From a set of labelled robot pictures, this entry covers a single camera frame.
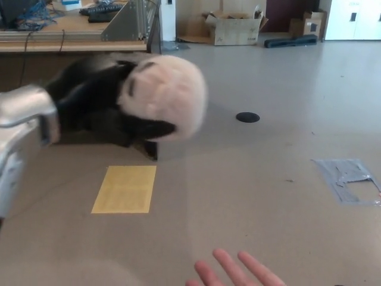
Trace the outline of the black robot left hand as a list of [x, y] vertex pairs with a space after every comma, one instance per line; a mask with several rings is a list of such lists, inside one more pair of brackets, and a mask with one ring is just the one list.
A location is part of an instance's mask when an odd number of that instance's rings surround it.
[[176, 126], [125, 113], [117, 104], [122, 86], [138, 64], [110, 54], [81, 58], [46, 85], [58, 110], [63, 135], [87, 131], [104, 142], [129, 147], [162, 138]]

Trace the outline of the person's bare hand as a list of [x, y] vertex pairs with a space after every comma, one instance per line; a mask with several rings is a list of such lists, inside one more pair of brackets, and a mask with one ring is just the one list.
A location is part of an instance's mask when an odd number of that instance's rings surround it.
[[[286, 283], [280, 279], [273, 271], [262, 264], [254, 256], [245, 251], [239, 251], [238, 259], [253, 274], [256, 282], [244, 273], [241, 267], [233, 260], [231, 255], [222, 248], [213, 250], [213, 257], [218, 261], [227, 276], [234, 285], [268, 285], [268, 286], [284, 286]], [[194, 264], [194, 270], [198, 274], [202, 283], [190, 279], [185, 285], [224, 285], [221, 279], [214, 272], [212, 267], [203, 260], [198, 260]]]

